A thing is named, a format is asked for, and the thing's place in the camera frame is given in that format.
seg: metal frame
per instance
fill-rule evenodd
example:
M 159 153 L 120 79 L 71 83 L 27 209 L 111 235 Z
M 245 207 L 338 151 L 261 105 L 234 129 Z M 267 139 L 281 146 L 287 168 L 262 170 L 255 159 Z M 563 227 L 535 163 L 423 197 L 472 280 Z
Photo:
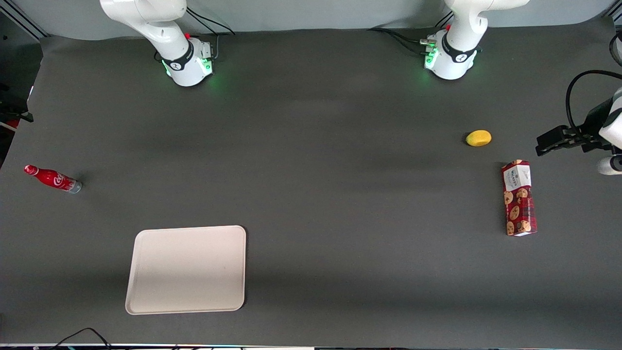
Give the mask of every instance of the metal frame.
M 5 14 L 13 23 L 17 24 L 24 32 L 28 33 L 33 39 L 39 41 L 43 37 L 50 36 L 43 28 L 38 26 L 30 19 L 19 6 L 11 0 L 0 0 L 0 12 Z

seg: cookie illustration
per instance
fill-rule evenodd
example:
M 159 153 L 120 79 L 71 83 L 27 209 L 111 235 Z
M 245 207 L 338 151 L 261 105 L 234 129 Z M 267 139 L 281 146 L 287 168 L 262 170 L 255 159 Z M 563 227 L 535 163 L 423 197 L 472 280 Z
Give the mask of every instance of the cookie illustration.
M 509 236 L 514 235 L 514 224 L 511 221 L 508 221 L 508 224 L 506 227 L 508 228 L 508 235 Z
M 509 212 L 509 219 L 516 220 L 520 212 L 521 212 L 521 208 L 519 206 L 514 206 L 512 210 Z
M 518 189 L 518 191 L 516 191 L 516 197 L 527 198 L 528 194 L 529 193 L 524 188 L 520 188 L 520 189 Z
M 516 227 L 518 228 L 518 232 L 531 231 L 531 224 L 529 223 L 529 221 L 521 220 L 516 223 Z
M 503 192 L 503 201 L 505 202 L 506 205 L 512 203 L 513 199 L 514 199 L 514 195 L 512 194 L 512 192 L 509 192 L 509 191 Z

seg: bottle cap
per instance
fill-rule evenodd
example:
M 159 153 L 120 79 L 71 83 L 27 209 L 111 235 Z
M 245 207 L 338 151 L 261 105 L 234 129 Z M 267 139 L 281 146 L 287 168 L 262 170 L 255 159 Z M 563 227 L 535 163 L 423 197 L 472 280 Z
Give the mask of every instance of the bottle cap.
M 28 164 L 24 167 L 24 172 L 28 175 L 36 175 L 39 172 L 39 169 L 34 165 Z

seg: gray wall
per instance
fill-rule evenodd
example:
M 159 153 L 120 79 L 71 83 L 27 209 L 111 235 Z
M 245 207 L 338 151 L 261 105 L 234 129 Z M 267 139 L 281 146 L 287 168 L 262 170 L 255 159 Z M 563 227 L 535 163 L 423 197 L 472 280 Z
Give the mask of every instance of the gray wall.
M 524 7 L 488 13 L 493 27 L 549 26 L 586 21 L 614 0 L 531 0 Z M 14 0 L 48 33 L 98 40 L 136 36 L 101 10 L 99 0 Z M 237 31 L 429 27 L 447 10 L 441 0 L 189 0 L 195 11 L 219 19 Z M 180 26 L 194 33 L 205 28 L 186 15 Z

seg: cable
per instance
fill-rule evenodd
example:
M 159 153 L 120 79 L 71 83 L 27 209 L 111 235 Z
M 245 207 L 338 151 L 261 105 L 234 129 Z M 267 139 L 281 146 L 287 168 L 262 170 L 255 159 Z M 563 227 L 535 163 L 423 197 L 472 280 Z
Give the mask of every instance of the cable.
M 620 60 L 619 55 L 613 52 L 613 43 L 615 43 L 617 39 L 618 39 L 618 35 L 616 34 L 611 38 L 611 41 L 609 41 L 609 53 L 611 54 L 611 57 L 613 58 L 614 61 L 616 61 L 617 64 L 622 65 L 622 61 Z
M 76 336 L 76 335 L 78 335 L 78 334 L 80 334 L 80 333 L 82 333 L 82 332 L 84 332 L 84 331 L 86 331 L 86 330 L 89 330 L 89 331 L 91 331 L 91 332 L 95 333 L 95 335 L 97 335 L 97 337 L 99 337 L 99 338 L 101 339 L 101 341 L 104 343 L 104 345 L 106 346 L 106 349 L 107 349 L 107 350 L 110 350 L 110 349 L 111 349 L 111 346 L 112 346 L 112 345 L 110 345 L 110 343 L 109 343 L 107 340 L 105 340 L 105 338 L 104 338 L 104 337 L 102 337 L 100 333 L 97 333 L 97 331 L 96 331 L 96 330 L 94 330 L 94 329 L 93 329 L 93 328 L 91 328 L 91 327 L 86 327 L 86 328 L 83 328 L 83 329 L 81 329 L 81 330 L 79 330 L 79 331 L 77 331 L 77 332 L 73 333 L 72 335 L 70 335 L 70 336 L 68 336 L 68 337 L 63 338 L 63 340 L 59 341 L 56 345 L 52 346 L 52 347 L 51 347 L 51 349 L 56 349 L 56 348 L 57 348 L 57 347 L 59 347 L 62 343 L 64 343 L 65 341 L 67 341 L 67 339 L 69 339 L 69 338 L 71 338 L 71 337 L 74 337 L 74 336 Z
M 622 1 L 620 1 L 620 3 L 614 9 L 609 11 L 609 14 L 607 16 L 613 15 L 620 8 L 620 6 L 622 6 Z
M 446 14 L 446 15 L 444 15 L 444 16 L 443 16 L 443 18 L 439 19 L 439 21 L 438 21 L 438 22 L 436 22 L 436 24 L 434 25 L 434 27 L 438 27 L 438 26 L 439 26 L 439 24 L 440 24 L 442 21 L 444 21 L 444 20 L 445 20 L 445 18 L 447 18 L 447 16 L 449 16 L 449 15 L 451 15 L 451 14 L 453 14 L 453 11 L 449 11 L 449 13 L 448 13 L 448 14 Z
M 222 24 L 222 23 L 219 23 L 219 22 L 216 22 L 216 21 L 214 21 L 213 19 L 209 19 L 209 18 L 207 18 L 207 17 L 203 17 L 203 16 L 199 15 L 198 13 L 196 13 L 195 11 L 193 11 L 193 10 L 192 10 L 191 8 L 189 8 L 189 7 L 186 7 L 186 9 L 188 10 L 188 12 L 189 12 L 189 13 L 194 14 L 194 15 L 196 15 L 196 16 L 198 16 L 198 17 L 201 17 L 202 19 L 204 19 L 204 20 L 206 20 L 206 21 L 208 21 L 208 22 L 212 22 L 212 23 L 214 23 L 214 24 L 217 24 L 217 25 L 221 26 L 222 28 L 225 28 L 225 29 L 227 29 L 228 31 L 230 31 L 233 35 L 235 35 L 235 32 L 234 32 L 234 31 L 232 31 L 232 30 L 231 30 L 231 28 L 227 27 L 226 25 L 224 25 L 224 24 Z
M 402 34 L 400 34 L 400 33 L 396 32 L 396 31 L 394 31 L 394 30 L 392 30 L 392 29 L 387 29 L 387 28 L 379 28 L 379 27 L 373 27 L 373 28 L 369 28 L 369 29 L 368 29 L 368 31 L 373 31 L 373 32 L 383 32 L 383 33 L 387 33 L 387 34 L 390 34 L 390 35 L 395 35 L 395 36 L 399 37 L 400 39 L 403 39 L 403 40 L 408 41 L 408 42 L 416 42 L 416 43 L 419 43 L 419 40 L 417 40 L 417 39 L 411 39 L 411 38 L 409 38 L 409 37 L 406 37 L 406 36 L 404 36 L 404 35 L 402 35 Z
M 448 18 L 447 20 L 445 20 L 445 22 L 443 22 L 443 24 L 441 24 L 440 26 L 441 26 L 441 27 L 445 27 L 445 25 L 446 25 L 447 23 L 449 23 L 449 21 L 451 21 L 451 19 L 452 19 L 452 18 L 453 18 L 453 13 L 452 13 L 452 15 L 451 15 L 451 16 L 449 16 L 449 18 Z
M 568 90 L 566 90 L 566 117 L 568 118 L 568 124 L 570 124 L 570 129 L 572 129 L 572 131 L 585 143 L 591 143 L 592 141 L 588 140 L 588 138 L 586 138 L 582 133 L 579 132 L 579 129 L 577 128 L 574 120 L 572 119 L 572 113 L 570 112 L 570 93 L 572 92 L 572 87 L 575 86 L 577 80 L 588 74 L 607 75 L 609 77 L 622 79 L 622 74 L 609 72 L 608 70 L 593 69 L 579 73 L 576 77 L 572 79 L 570 85 L 568 85 Z
M 211 59 L 215 60 L 218 58 L 218 53 L 220 53 L 220 49 L 218 48 L 218 43 L 220 41 L 220 35 L 216 36 L 216 54 Z
M 395 40 L 396 40 L 396 41 L 397 41 L 400 45 L 402 45 L 403 47 L 405 47 L 405 48 L 406 48 L 406 50 L 408 50 L 408 51 L 410 51 L 410 52 L 414 52 L 415 54 L 420 54 L 420 53 L 421 53 L 420 51 L 417 51 L 417 50 L 413 49 L 412 47 L 409 47 L 408 45 L 406 45 L 406 43 L 405 43 L 405 42 L 403 42 L 402 40 L 400 40 L 400 38 L 399 38 L 397 35 L 395 35 L 395 34 L 393 34 L 393 33 L 391 33 L 391 32 L 388 32 L 388 31 L 381 30 L 381 29 L 383 29 L 383 28 L 370 28 L 370 29 L 368 29 L 368 31 L 387 33 L 387 34 L 389 34 L 389 35 L 390 35 L 393 39 L 395 39 Z
M 192 16 L 192 18 L 196 19 L 196 20 L 197 20 L 197 22 L 199 22 L 200 24 L 202 24 L 202 25 L 203 25 L 203 27 L 206 27 L 207 29 L 209 29 L 209 30 L 210 30 L 210 32 L 214 33 L 214 35 L 215 35 L 215 36 L 218 36 L 218 33 L 216 33 L 216 32 L 215 32 L 212 28 L 210 28 L 207 24 L 203 23 L 203 21 L 201 21 L 201 20 L 200 20 L 199 18 L 197 18 L 194 14 L 192 14 L 192 12 L 190 12 L 190 11 L 189 11 L 188 13 Z

